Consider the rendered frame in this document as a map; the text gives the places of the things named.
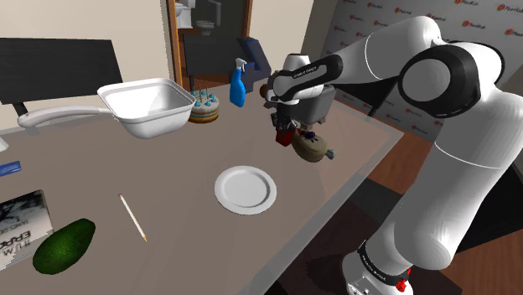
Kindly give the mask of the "blue spray bottle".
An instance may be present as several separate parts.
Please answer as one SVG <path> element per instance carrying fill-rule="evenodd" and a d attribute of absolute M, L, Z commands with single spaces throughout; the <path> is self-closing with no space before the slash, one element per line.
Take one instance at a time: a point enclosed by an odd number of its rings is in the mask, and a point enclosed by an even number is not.
<path fill-rule="evenodd" d="M 236 67 L 230 79 L 230 102 L 237 107 L 243 107 L 246 98 L 246 88 L 241 80 L 241 76 L 245 71 L 246 61 L 236 58 L 235 64 Z"/>

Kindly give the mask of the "red small block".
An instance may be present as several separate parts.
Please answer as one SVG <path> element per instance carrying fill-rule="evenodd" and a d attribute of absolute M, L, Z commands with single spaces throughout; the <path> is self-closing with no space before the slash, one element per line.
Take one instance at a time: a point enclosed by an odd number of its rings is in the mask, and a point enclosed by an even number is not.
<path fill-rule="evenodd" d="M 295 129 L 277 131 L 276 142 L 284 147 L 292 143 L 293 135 L 296 133 Z"/>

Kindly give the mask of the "white pencil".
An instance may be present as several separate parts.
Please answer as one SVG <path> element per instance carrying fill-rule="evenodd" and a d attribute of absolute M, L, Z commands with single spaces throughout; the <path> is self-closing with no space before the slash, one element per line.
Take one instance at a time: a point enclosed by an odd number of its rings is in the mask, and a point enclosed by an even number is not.
<path fill-rule="evenodd" d="M 122 194 L 118 194 L 118 197 L 121 200 L 121 202 L 123 203 L 123 205 L 124 205 L 127 213 L 129 214 L 130 218 L 132 219 L 133 224 L 136 226 L 138 233 L 140 234 L 140 236 L 142 237 L 142 239 L 145 242 L 148 242 L 147 237 L 146 237 L 142 227 L 140 226 L 139 222 L 137 221 L 137 218 L 135 217 L 135 215 L 133 214 L 130 206 L 128 205 L 127 201 L 125 200 L 125 197 Z"/>

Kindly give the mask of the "dark blue box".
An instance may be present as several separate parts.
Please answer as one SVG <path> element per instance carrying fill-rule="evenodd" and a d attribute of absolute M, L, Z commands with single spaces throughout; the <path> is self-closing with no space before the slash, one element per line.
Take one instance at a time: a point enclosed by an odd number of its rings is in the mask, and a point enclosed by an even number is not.
<path fill-rule="evenodd" d="M 237 41 L 246 55 L 247 64 L 241 80 L 246 87 L 246 91 L 249 92 L 255 82 L 268 78 L 272 73 L 272 69 L 257 39 L 239 37 Z"/>

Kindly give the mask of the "green avocado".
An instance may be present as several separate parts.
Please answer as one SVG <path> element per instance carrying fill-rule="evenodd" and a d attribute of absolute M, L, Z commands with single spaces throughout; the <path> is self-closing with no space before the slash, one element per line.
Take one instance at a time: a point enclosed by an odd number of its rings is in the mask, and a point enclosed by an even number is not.
<path fill-rule="evenodd" d="M 72 267 L 85 255 L 95 232 L 96 224 L 85 218 L 57 230 L 34 253 L 34 269 L 42 274 L 55 275 Z"/>

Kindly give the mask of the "black and white book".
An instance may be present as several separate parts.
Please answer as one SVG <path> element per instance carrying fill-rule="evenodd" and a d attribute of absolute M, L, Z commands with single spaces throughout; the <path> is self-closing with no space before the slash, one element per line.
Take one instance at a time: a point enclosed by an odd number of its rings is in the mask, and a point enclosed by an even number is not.
<path fill-rule="evenodd" d="M 0 203 L 0 271 L 31 257 L 53 232 L 41 189 Z"/>

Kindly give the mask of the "blue flat object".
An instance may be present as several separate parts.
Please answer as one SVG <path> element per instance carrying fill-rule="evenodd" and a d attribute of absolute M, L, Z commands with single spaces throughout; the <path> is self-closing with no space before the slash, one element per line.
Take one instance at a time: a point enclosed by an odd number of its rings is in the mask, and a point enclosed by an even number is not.
<path fill-rule="evenodd" d="M 9 175 L 12 173 L 17 173 L 21 171 L 21 164 L 19 161 L 14 161 L 11 163 L 5 163 L 0 165 L 0 177 Z"/>

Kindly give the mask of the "wooden doorway with toilet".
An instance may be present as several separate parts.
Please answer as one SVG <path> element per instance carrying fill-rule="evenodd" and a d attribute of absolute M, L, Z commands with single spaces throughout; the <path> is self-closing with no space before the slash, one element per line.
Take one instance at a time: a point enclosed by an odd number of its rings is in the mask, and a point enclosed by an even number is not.
<path fill-rule="evenodd" d="M 174 80 L 187 91 L 230 82 L 238 38 L 250 33 L 253 0 L 164 0 Z"/>

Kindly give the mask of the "olive round pouch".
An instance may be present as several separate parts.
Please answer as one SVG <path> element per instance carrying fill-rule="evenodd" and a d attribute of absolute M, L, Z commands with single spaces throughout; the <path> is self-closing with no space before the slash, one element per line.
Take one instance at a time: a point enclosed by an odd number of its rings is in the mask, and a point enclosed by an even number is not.
<path fill-rule="evenodd" d="M 334 159 L 335 151 L 315 132 L 297 132 L 293 135 L 292 146 L 303 160 L 316 163 L 324 157 Z"/>

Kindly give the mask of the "black flat screen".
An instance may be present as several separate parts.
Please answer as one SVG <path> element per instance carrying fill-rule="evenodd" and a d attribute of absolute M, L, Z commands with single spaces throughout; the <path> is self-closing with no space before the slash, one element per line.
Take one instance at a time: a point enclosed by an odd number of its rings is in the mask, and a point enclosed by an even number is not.
<path fill-rule="evenodd" d="M 93 96 L 122 82 L 109 39 L 0 38 L 0 104 Z"/>

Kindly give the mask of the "white plate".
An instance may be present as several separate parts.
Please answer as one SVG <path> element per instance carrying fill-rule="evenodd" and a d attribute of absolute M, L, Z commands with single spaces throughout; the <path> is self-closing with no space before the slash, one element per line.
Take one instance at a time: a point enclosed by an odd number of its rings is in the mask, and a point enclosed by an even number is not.
<path fill-rule="evenodd" d="M 252 166 L 235 166 L 215 181 L 215 197 L 227 210 L 238 215 L 258 215 L 269 209 L 277 197 L 271 176 Z"/>

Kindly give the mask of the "layered cake with blue decorations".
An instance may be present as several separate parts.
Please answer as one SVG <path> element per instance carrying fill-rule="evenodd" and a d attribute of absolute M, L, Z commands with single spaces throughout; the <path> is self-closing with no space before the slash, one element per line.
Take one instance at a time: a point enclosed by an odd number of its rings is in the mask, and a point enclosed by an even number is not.
<path fill-rule="evenodd" d="M 220 102 L 217 96 L 207 90 L 191 91 L 191 95 L 195 103 L 189 116 L 190 122 L 209 123 L 218 118 Z"/>

